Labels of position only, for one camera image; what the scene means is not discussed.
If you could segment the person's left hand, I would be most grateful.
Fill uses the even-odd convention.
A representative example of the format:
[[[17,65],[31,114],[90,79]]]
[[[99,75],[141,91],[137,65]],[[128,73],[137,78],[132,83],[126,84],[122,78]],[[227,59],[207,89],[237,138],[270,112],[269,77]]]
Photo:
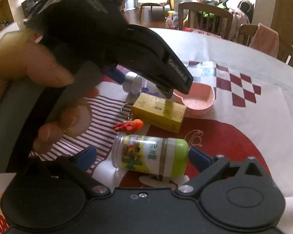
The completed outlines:
[[[31,30],[0,40],[0,158],[12,153],[40,154],[63,135],[77,137],[92,123],[85,97],[97,92],[102,73],[92,62],[72,74]]]

